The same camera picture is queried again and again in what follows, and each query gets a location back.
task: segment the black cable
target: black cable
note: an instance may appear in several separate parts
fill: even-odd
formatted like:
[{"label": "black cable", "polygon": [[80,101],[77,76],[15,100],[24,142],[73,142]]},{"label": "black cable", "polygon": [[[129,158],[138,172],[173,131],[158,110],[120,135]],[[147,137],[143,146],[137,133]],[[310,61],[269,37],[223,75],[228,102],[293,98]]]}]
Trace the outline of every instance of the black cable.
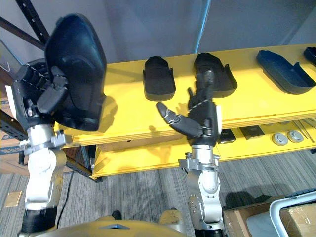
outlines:
[{"label": "black cable", "polygon": [[66,201],[65,201],[64,206],[63,206],[63,208],[61,209],[61,212],[60,212],[59,217],[58,217],[58,221],[57,221],[57,225],[56,225],[56,228],[57,228],[57,229],[58,229],[58,226],[59,226],[59,221],[60,221],[60,219],[61,219],[61,216],[62,216],[62,214],[63,214],[63,212],[64,212],[65,206],[66,206],[67,201],[68,201],[69,190],[70,190],[71,181],[73,180],[73,176],[74,176],[74,172],[72,172],[72,173],[71,173],[71,176],[70,176],[69,185],[68,185],[68,190],[67,190],[67,195],[66,195]]}]

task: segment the dark blue plastic tray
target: dark blue plastic tray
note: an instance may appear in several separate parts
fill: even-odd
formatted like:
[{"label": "dark blue plastic tray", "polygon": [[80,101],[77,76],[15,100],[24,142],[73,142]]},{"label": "dark blue plastic tray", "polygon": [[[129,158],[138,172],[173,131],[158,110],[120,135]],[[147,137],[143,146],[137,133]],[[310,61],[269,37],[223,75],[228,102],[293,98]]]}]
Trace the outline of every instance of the dark blue plastic tray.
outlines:
[{"label": "dark blue plastic tray", "polygon": [[264,73],[284,92],[303,94],[315,86],[313,79],[299,63],[292,66],[282,56],[264,50],[259,51],[257,60]]}]

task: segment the black foam piece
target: black foam piece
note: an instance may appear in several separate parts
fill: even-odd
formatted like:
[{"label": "black foam piece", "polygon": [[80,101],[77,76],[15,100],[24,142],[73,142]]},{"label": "black foam piece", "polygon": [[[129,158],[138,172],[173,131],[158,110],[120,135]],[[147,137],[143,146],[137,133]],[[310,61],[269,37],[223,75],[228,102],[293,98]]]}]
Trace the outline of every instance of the black foam piece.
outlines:
[{"label": "black foam piece", "polygon": [[176,86],[173,70],[166,60],[161,57],[150,57],[145,62],[144,91],[148,100],[164,101],[173,97]]},{"label": "black foam piece", "polygon": [[45,48],[50,77],[57,66],[69,81],[69,94],[53,115],[58,123],[74,129],[96,131],[105,95],[106,58],[93,26],[80,14],[56,23]]},{"label": "black foam piece", "polygon": [[229,64],[223,66],[221,60],[209,53],[200,53],[194,62],[197,78],[205,77],[211,71],[214,74],[213,97],[222,98],[231,95],[237,88],[237,82]]}]

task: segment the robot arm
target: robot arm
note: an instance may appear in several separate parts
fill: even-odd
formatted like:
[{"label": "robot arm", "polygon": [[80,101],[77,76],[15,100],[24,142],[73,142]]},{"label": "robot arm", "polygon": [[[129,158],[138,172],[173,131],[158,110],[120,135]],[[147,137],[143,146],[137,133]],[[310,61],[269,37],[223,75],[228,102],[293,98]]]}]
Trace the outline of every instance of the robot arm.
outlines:
[{"label": "robot arm", "polygon": [[222,129],[221,109],[212,102],[212,71],[198,75],[197,91],[189,89],[188,117],[176,115],[163,103],[157,108],[174,130],[187,136],[192,147],[186,159],[180,159],[180,167],[187,170],[190,197],[189,211],[196,236],[222,236],[224,229],[222,207],[219,202],[220,180],[219,156],[213,154],[218,135]]}]

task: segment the cardboard box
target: cardboard box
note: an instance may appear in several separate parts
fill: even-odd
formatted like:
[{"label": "cardboard box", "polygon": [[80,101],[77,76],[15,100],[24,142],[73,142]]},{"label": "cardboard box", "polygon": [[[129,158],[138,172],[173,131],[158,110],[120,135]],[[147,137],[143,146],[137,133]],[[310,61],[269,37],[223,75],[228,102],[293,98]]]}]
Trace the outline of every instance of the cardboard box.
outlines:
[{"label": "cardboard box", "polygon": [[[284,196],[273,197],[264,203],[243,206],[224,211],[224,221],[229,237],[252,237],[247,219],[260,213],[269,212],[271,203]],[[290,237],[316,236],[316,204],[305,204],[284,208],[280,217]]]},{"label": "cardboard box", "polygon": [[282,209],[280,217],[289,236],[316,236],[315,203]]},{"label": "cardboard box", "polygon": [[252,237],[247,218],[269,211],[271,202],[244,206],[224,211],[224,221],[229,237]]}]

